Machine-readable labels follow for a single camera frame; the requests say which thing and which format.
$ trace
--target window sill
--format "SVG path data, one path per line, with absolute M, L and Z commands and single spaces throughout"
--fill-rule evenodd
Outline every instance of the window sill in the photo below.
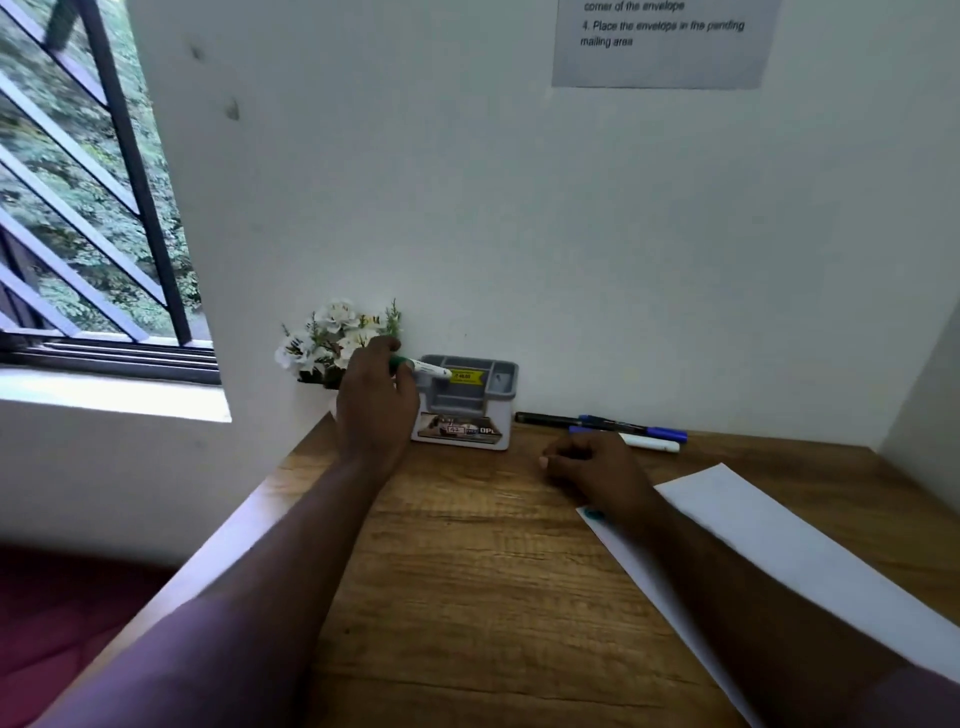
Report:
M 223 387 L 0 367 L 0 400 L 230 422 Z

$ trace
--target green marker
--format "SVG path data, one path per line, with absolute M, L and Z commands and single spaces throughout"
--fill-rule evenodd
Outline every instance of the green marker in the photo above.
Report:
M 414 372 L 430 375 L 436 379 L 450 379 L 453 377 L 453 372 L 449 369 L 427 364 L 425 361 L 419 361 L 417 359 L 408 359 L 406 356 L 400 356 L 399 354 L 394 354 L 390 357 L 390 371 L 396 371 L 396 368 L 404 362 L 409 364 Z

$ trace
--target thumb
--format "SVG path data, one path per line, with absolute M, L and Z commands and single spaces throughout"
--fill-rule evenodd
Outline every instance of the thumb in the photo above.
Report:
M 546 474 L 569 480 L 576 485 L 581 485 L 584 480 L 587 464 L 587 460 L 574 460 L 572 457 L 562 455 L 550 455 L 540 459 L 540 467 L 546 471 Z
M 396 368 L 396 390 L 400 398 L 411 408 L 420 407 L 420 393 L 417 391 L 417 380 L 409 364 L 404 362 Z

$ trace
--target tree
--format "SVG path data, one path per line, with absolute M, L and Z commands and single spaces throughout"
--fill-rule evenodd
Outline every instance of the tree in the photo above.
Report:
M 20 0 L 20 4 L 40 25 L 46 25 L 55 0 Z M 197 278 L 190 263 L 127 9 L 123 0 L 100 0 L 99 5 L 180 294 L 188 316 L 194 319 L 200 315 L 201 305 Z M 80 21 L 75 25 L 67 52 L 96 78 L 96 67 Z M 129 188 L 109 114 L 3 13 L 0 13 L 0 70 L 88 154 Z M 135 261 L 147 275 L 157 279 L 153 258 L 139 221 L 5 97 L 0 97 L 0 143 L 80 212 L 107 240 Z M 63 222 L 56 212 L 2 169 L 0 205 L 108 300 L 128 312 L 145 330 L 156 335 L 172 335 L 170 318 L 162 306 Z M 35 263 L 40 293 L 61 313 L 86 330 L 116 331 L 109 321 L 60 278 L 46 270 L 39 261 Z

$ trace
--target window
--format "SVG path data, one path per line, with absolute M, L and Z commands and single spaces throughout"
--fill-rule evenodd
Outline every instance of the window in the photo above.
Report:
M 219 383 L 123 0 L 0 11 L 0 361 Z

